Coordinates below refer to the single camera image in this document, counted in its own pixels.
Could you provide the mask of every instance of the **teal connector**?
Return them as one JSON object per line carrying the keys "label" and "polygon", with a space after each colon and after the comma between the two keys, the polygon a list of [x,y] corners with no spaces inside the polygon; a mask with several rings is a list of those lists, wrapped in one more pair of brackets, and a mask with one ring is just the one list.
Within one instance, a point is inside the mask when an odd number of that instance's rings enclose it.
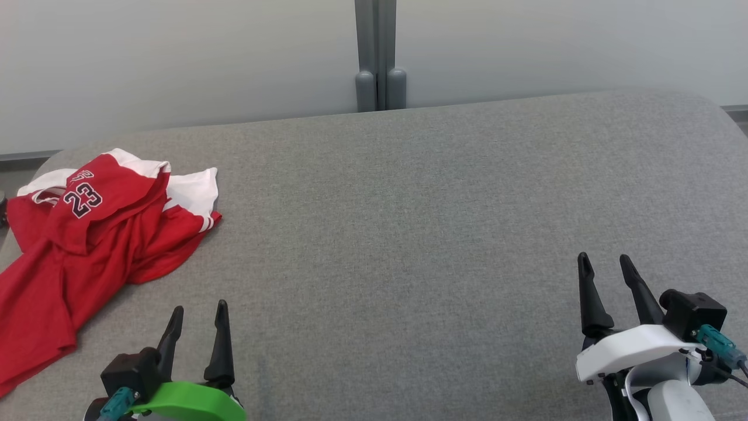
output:
{"label": "teal connector", "polygon": [[740,361],[746,361],[746,354],[739,350],[727,336],[710,324],[704,324],[696,333],[696,340],[714,352],[730,369],[738,369]]}
{"label": "teal connector", "polygon": [[137,399],[137,392],[133,392],[129,387],[120,387],[109,398],[104,408],[101,408],[97,421],[117,421],[130,411],[130,407]]}

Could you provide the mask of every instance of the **white wall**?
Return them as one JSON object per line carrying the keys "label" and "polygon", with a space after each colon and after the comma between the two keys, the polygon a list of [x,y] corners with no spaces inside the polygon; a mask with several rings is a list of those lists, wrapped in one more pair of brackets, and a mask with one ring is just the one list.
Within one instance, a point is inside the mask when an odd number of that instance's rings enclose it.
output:
{"label": "white wall", "polygon": [[403,0],[408,106],[626,86],[748,104],[745,0]]}
{"label": "white wall", "polygon": [[349,0],[0,0],[0,155],[355,112]]}

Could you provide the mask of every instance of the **gray floor trim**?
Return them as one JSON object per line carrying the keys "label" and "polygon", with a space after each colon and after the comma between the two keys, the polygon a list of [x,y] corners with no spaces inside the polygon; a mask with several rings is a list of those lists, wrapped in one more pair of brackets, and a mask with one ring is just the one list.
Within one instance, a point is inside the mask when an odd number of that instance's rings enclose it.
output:
{"label": "gray floor trim", "polygon": [[748,105],[724,106],[722,109],[736,123],[748,122]]}
{"label": "gray floor trim", "polygon": [[743,130],[743,133],[748,136],[748,122],[738,123],[738,127],[740,127],[740,129]]}
{"label": "gray floor trim", "polygon": [[1,174],[5,172],[28,171],[28,170],[36,171],[48,159],[49,159],[48,157],[43,157],[43,158],[26,158],[23,160],[0,161],[0,180],[2,180]]}
{"label": "gray floor trim", "polygon": [[51,157],[52,155],[58,153],[60,150],[56,151],[38,151],[38,152],[22,152],[20,154],[0,154],[0,162],[2,161],[17,161],[17,160],[35,160]]}

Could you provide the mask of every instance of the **red fabric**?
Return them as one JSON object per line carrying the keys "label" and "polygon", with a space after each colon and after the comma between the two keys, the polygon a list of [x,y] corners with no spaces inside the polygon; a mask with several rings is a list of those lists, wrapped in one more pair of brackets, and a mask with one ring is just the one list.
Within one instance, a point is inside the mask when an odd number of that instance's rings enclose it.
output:
{"label": "red fabric", "polygon": [[68,178],[54,206],[32,195],[8,202],[24,254],[0,273],[0,398],[72,352],[76,331],[128,279],[165,275],[204,236],[170,229],[198,222],[179,206],[163,211],[167,169],[144,177],[107,154],[84,169],[90,176]]}

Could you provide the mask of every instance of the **white trim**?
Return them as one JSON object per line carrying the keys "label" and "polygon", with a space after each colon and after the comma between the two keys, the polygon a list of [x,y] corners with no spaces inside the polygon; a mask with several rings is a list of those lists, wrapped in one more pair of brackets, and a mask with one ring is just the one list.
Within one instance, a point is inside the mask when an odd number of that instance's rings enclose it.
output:
{"label": "white trim", "polygon": [[172,175],[166,186],[169,202],[164,210],[179,205],[194,215],[210,218],[218,198],[218,185],[215,182],[217,173],[216,168],[208,168],[194,174]]}
{"label": "white trim", "polygon": [[34,201],[34,203],[45,203],[45,202],[57,203],[57,200],[59,199],[59,197],[49,197],[47,199],[39,199],[39,196],[41,196],[42,193],[51,193],[56,196],[62,196],[62,193],[65,193],[65,188],[60,187],[60,186],[55,186],[55,187],[50,187],[47,189],[38,190],[31,197],[31,200]]}
{"label": "white trim", "polygon": [[131,169],[144,177],[156,178],[159,173],[171,172],[171,165],[168,161],[142,160],[119,148],[114,148],[106,154],[115,158],[120,166]]}
{"label": "white trim", "polygon": [[50,197],[50,198],[47,198],[47,199],[34,200],[34,203],[36,203],[37,205],[41,204],[41,203],[51,203],[52,206],[54,206],[59,201],[60,201],[60,198],[58,198],[58,197]]}
{"label": "white trim", "polygon": [[71,176],[76,170],[70,168],[56,169],[40,175],[36,180],[18,189],[17,196],[26,196],[29,193],[36,192],[38,190],[47,190],[53,187],[61,188],[65,190],[67,184],[67,178]]}
{"label": "white trim", "polygon": [[213,218],[210,216],[203,216],[203,227],[200,228],[200,232],[207,231],[213,227]]}

